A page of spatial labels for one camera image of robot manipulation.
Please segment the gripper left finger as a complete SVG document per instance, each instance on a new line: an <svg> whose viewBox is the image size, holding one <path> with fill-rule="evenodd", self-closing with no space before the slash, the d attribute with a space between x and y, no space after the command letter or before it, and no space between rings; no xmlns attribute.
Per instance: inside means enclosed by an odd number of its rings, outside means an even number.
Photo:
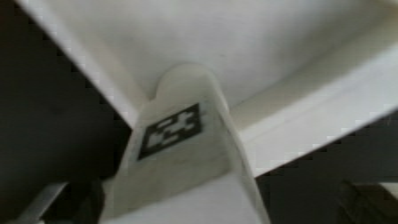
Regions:
<svg viewBox="0 0 398 224"><path fill-rule="evenodd" d="M54 182L37 193L10 224L99 224L102 203L99 180Z"/></svg>

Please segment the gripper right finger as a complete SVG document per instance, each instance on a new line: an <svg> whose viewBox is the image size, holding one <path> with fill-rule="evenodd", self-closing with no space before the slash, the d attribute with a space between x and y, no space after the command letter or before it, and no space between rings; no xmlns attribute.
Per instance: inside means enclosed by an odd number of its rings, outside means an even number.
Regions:
<svg viewBox="0 0 398 224"><path fill-rule="evenodd" d="M380 184L341 182L337 224L398 224L398 199Z"/></svg>

